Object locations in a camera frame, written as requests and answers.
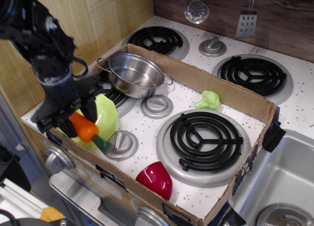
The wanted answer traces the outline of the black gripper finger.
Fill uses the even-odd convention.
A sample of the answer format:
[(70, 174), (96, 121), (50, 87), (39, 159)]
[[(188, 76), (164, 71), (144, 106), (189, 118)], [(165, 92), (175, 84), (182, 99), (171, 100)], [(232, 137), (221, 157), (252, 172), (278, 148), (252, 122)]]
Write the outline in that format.
[(77, 136), (76, 130), (69, 117), (58, 117), (56, 119), (56, 122), (58, 127), (61, 129), (61, 131), (64, 132), (65, 135), (70, 138), (74, 138)]
[(90, 99), (82, 104), (82, 114), (92, 122), (97, 121), (97, 105), (94, 99)]

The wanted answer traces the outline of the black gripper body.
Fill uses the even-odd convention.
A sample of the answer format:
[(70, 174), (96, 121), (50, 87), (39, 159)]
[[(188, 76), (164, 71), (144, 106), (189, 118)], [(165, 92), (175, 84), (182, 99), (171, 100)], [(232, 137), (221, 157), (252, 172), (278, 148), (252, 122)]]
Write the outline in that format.
[(103, 92), (100, 76), (92, 75), (74, 79), (71, 68), (65, 72), (48, 77), (35, 71), (36, 79), (45, 92), (45, 99), (40, 108), (31, 117), (40, 132), (58, 127), (58, 117), (70, 117), (76, 110), (82, 112), (82, 104)]

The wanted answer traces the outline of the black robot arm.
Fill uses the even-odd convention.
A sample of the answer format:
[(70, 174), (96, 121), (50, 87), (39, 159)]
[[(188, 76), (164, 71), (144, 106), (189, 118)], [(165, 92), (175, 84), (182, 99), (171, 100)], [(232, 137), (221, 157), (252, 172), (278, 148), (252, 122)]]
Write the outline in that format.
[(71, 64), (87, 64), (74, 56), (73, 39), (38, 0), (0, 0), (0, 37), (9, 40), (31, 64), (45, 100), (31, 121), (44, 133), (59, 127), (68, 137), (78, 135), (70, 116), (77, 110), (97, 121), (96, 96), (103, 91), (100, 76), (88, 69), (75, 76)]

